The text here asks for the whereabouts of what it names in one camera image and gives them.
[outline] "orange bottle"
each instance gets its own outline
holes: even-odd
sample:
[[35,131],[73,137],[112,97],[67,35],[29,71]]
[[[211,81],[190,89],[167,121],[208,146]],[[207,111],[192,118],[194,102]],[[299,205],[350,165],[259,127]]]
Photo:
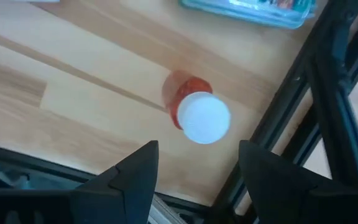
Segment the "orange bottle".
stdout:
[[174,125],[194,142],[210,144],[221,139],[230,126],[230,111],[214,96],[211,85],[184,71],[165,80],[162,96]]

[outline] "black metal frame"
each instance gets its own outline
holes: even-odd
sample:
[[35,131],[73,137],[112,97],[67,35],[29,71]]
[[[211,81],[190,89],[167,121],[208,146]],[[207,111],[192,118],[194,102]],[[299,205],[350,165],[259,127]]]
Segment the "black metal frame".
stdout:
[[13,162],[13,166],[25,165],[25,169],[47,174],[49,178],[78,183],[70,189],[0,189],[0,223],[146,223],[148,220],[157,183],[157,141],[148,142],[91,180],[86,179],[90,176],[84,172],[3,149],[0,156],[0,164],[4,166]]
[[[348,178],[348,175],[337,169],[341,163],[335,164],[332,161],[344,159],[333,150],[338,146],[343,147],[343,153],[346,155],[345,160],[353,166],[342,168],[349,172],[358,170],[358,163],[354,162],[352,157],[353,150],[358,148],[358,128],[347,100],[347,95],[358,82],[358,31],[347,45],[348,27],[357,14],[358,0],[330,0],[328,2],[250,139],[252,143],[271,151],[311,83],[314,105],[300,123],[282,157],[302,166],[321,139],[322,133],[324,139],[332,139],[332,143],[328,144],[328,148],[326,145],[326,148],[330,168],[334,171],[333,177],[355,186],[358,186],[358,173],[353,175],[353,177],[357,177],[356,179]],[[332,60],[327,55],[336,57]],[[342,75],[341,77],[330,78],[329,74],[326,76],[315,75],[317,73],[324,74],[330,69],[335,73],[338,67],[342,69],[342,74],[339,74]],[[324,109],[327,106],[331,107],[331,111]],[[351,125],[341,126],[344,121],[337,120],[337,117],[345,117]],[[324,121],[328,125],[321,127],[320,130],[318,121]],[[336,132],[341,133],[341,136],[332,136],[332,127],[337,128]],[[345,141],[340,142],[338,138],[347,139],[347,144],[344,144]],[[47,175],[49,178],[80,183],[94,177],[93,174],[1,148],[0,164],[14,166],[25,172]],[[246,187],[239,164],[236,163],[212,207],[198,205],[168,195],[158,193],[157,195],[178,213],[205,219],[206,223],[255,223],[257,215],[253,206],[242,217],[234,213],[234,208],[237,207],[245,193]]]

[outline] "plastic box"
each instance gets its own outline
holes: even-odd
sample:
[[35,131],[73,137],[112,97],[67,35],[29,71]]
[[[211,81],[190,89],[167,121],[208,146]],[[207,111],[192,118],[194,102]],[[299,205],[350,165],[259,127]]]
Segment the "plastic box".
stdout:
[[313,17],[315,0],[180,0],[190,8],[265,25],[296,29]]

